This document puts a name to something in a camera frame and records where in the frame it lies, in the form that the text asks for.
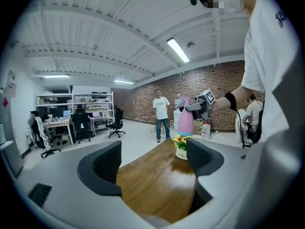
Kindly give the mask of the person's white t-shirt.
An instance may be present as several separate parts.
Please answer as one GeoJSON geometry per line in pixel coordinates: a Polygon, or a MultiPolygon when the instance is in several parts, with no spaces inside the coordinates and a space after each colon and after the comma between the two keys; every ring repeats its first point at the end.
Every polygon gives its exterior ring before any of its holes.
{"type": "Polygon", "coordinates": [[[278,205],[296,208],[293,195],[305,160],[305,67],[300,39],[276,0],[245,0],[244,88],[265,94],[262,151],[243,205],[248,216],[278,205]]]}

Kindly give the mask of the white jacket with black stripes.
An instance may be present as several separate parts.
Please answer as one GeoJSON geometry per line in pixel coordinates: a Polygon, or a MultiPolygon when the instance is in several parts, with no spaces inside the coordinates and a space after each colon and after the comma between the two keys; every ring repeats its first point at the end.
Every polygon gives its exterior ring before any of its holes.
{"type": "Polygon", "coordinates": [[[29,135],[36,148],[51,149],[50,139],[45,133],[44,125],[41,118],[35,111],[30,113],[28,118],[29,135]]]}

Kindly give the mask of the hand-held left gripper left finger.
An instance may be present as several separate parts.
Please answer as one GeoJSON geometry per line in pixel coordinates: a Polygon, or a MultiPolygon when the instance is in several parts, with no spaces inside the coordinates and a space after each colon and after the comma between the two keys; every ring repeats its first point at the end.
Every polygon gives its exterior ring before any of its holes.
{"type": "Polygon", "coordinates": [[[119,141],[62,151],[26,171],[18,184],[50,214],[96,214],[122,195],[116,185],[121,161],[119,141]]]}

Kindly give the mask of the brown cardboard box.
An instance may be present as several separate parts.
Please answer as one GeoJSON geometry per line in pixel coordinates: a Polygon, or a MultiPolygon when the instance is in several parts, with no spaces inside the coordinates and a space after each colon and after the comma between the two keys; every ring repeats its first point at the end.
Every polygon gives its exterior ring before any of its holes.
{"type": "Polygon", "coordinates": [[[194,120],[194,132],[193,133],[195,135],[201,135],[202,125],[203,125],[203,120],[199,120],[199,119],[194,120]]]}

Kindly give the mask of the wooden desk with white legs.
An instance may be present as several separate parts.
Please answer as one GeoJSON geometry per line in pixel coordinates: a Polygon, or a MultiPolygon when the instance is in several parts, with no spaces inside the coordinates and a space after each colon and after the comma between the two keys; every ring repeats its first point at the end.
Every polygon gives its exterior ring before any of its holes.
{"type": "Polygon", "coordinates": [[[70,125],[72,125],[72,127],[73,127],[73,133],[76,134],[76,132],[75,132],[75,128],[74,128],[74,125],[73,125],[72,121],[60,122],[60,123],[59,122],[58,123],[57,122],[50,122],[50,123],[44,123],[43,125],[46,128],[67,127],[70,142],[71,142],[72,145],[74,145],[70,125]]]}

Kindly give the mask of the clear plastic water jug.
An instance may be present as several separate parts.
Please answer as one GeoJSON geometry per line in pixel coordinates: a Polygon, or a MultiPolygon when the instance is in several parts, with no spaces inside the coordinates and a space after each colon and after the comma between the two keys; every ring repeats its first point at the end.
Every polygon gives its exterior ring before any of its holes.
{"type": "Polygon", "coordinates": [[[207,122],[203,122],[201,126],[201,138],[202,139],[209,139],[210,138],[210,131],[211,131],[211,126],[207,122]]]}

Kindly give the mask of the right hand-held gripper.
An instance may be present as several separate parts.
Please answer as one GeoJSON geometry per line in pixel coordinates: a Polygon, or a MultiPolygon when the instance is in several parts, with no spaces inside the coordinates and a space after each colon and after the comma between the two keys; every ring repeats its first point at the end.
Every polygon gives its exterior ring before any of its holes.
{"type": "Polygon", "coordinates": [[[180,112],[183,110],[187,112],[196,111],[199,119],[209,120],[210,113],[212,111],[212,105],[215,101],[215,97],[211,90],[205,90],[194,98],[195,103],[185,105],[179,108],[180,112]]]}

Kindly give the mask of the white metal shelf unit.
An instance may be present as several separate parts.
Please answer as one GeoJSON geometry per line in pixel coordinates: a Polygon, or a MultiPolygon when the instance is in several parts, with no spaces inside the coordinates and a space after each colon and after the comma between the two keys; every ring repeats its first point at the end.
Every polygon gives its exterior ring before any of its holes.
{"type": "Polygon", "coordinates": [[[92,92],[89,94],[63,93],[35,96],[36,107],[67,107],[72,113],[81,105],[88,113],[98,112],[102,117],[114,118],[113,93],[92,92]]]}

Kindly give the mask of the black right wristband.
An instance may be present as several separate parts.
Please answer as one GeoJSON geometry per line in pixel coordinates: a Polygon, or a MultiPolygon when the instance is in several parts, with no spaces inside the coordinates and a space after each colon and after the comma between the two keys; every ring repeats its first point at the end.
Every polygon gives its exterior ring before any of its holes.
{"type": "Polygon", "coordinates": [[[237,103],[236,103],[235,96],[231,92],[228,92],[224,97],[230,102],[230,107],[229,108],[231,110],[236,111],[237,103]]]}

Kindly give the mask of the white floor appliance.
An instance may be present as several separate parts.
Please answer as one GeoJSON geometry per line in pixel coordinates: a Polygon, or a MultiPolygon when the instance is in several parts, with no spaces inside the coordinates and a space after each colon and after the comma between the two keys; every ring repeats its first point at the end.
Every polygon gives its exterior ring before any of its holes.
{"type": "Polygon", "coordinates": [[[181,113],[182,112],[179,109],[175,109],[173,112],[173,126],[174,126],[175,131],[178,130],[178,124],[179,124],[179,119],[180,119],[181,113]]]}

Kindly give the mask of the white wall panel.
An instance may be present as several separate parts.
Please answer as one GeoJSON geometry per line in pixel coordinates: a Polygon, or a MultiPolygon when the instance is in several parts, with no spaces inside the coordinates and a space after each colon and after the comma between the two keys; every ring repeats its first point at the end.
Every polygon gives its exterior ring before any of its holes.
{"type": "Polygon", "coordinates": [[[14,72],[9,71],[7,86],[5,90],[6,96],[8,98],[15,97],[16,90],[17,90],[17,76],[14,72]]]}

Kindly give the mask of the sunflower bouquet in white pot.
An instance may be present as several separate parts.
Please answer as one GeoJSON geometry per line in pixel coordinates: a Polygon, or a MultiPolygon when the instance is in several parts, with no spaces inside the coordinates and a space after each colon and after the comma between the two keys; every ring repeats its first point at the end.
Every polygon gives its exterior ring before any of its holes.
{"type": "Polygon", "coordinates": [[[172,139],[176,147],[175,155],[177,158],[182,160],[187,160],[187,138],[188,136],[181,136],[180,134],[178,134],[172,139]]]}

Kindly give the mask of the black office chair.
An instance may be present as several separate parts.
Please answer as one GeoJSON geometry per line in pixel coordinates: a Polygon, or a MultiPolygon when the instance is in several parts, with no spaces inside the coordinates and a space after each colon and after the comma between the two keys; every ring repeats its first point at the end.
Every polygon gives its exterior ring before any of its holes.
{"type": "Polygon", "coordinates": [[[89,142],[93,137],[91,130],[91,120],[87,112],[85,112],[82,105],[78,105],[77,109],[72,115],[72,122],[76,131],[76,140],[80,144],[82,140],[87,139],[89,142]]]}
{"type": "Polygon", "coordinates": [[[41,153],[41,158],[53,155],[56,151],[61,151],[59,148],[52,148],[51,139],[49,139],[49,136],[46,134],[44,124],[37,111],[30,111],[27,123],[30,128],[30,138],[34,146],[45,150],[41,153]]]}
{"type": "Polygon", "coordinates": [[[251,132],[252,128],[248,125],[248,128],[246,130],[247,138],[250,139],[254,144],[257,143],[262,134],[262,116],[263,116],[263,109],[259,112],[258,117],[258,125],[256,126],[255,132],[251,132]]]}
{"type": "Polygon", "coordinates": [[[123,127],[122,119],[123,110],[119,107],[116,107],[114,110],[114,122],[107,122],[107,124],[105,125],[107,128],[113,129],[113,131],[110,131],[109,138],[111,138],[114,134],[116,134],[119,138],[121,137],[120,133],[126,134],[124,131],[121,130],[123,127]]]}

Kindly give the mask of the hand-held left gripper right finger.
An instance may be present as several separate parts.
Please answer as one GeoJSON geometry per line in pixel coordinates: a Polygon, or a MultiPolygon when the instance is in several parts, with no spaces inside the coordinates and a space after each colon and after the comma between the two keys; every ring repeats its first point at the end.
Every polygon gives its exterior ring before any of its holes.
{"type": "Polygon", "coordinates": [[[248,151],[198,138],[188,140],[187,159],[196,176],[197,194],[211,200],[233,187],[248,151]]]}

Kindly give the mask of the person's right forearm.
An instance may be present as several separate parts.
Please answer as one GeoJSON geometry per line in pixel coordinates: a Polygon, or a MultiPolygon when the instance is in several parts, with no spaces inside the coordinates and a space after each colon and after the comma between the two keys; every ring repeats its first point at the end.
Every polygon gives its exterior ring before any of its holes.
{"type": "MultiPolygon", "coordinates": [[[[235,96],[236,103],[238,105],[238,104],[243,103],[246,99],[248,99],[250,97],[250,95],[253,93],[253,90],[240,85],[236,90],[232,91],[231,93],[235,96]]],[[[221,109],[225,109],[225,108],[229,108],[229,107],[230,107],[230,102],[225,97],[222,97],[220,99],[217,99],[213,103],[212,112],[216,112],[221,109]]]]}

